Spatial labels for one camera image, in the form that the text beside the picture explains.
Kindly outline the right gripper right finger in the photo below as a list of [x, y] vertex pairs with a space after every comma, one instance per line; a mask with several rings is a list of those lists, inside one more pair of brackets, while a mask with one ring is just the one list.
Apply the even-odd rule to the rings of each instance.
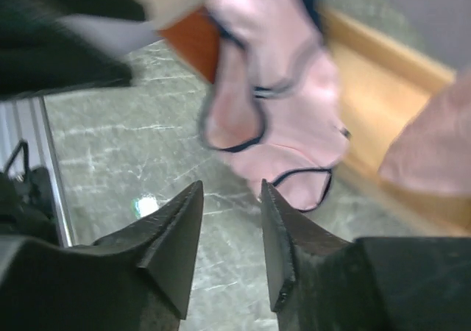
[[468, 330], [470, 240], [348, 242], [268, 182], [261, 213], [270, 308], [280, 330]]

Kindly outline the pink underwear navy trim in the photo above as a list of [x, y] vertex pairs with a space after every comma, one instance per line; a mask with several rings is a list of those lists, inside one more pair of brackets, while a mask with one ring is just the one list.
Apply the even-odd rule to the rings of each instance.
[[315, 209], [349, 133], [314, 0], [207, 0], [206, 6], [220, 45], [199, 122], [205, 145], [256, 196], [267, 181], [296, 209]]

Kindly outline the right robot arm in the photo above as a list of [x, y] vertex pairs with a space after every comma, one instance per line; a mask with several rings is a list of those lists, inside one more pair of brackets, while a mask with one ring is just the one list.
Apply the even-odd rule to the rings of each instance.
[[[177, 330], [202, 223], [194, 182], [90, 246], [60, 245], [49, 172], [1, 173], [3, 330]], [[262, 185], [271, 309], [280, 330], [468, 330], [469, 238], [346, 242]]]

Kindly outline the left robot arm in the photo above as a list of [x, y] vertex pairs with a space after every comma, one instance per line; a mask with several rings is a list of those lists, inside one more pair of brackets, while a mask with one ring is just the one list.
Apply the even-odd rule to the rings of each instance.
[[136, 0], [1, 0], [1, 100], [127, 87], [156, 40]]

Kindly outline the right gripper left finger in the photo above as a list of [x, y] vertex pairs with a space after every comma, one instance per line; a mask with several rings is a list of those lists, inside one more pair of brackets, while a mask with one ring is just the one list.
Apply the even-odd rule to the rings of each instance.
[[177, 330], [188, 312], [204, 202], [196, 181], [89, 246], [1, 237], [3, 330]]

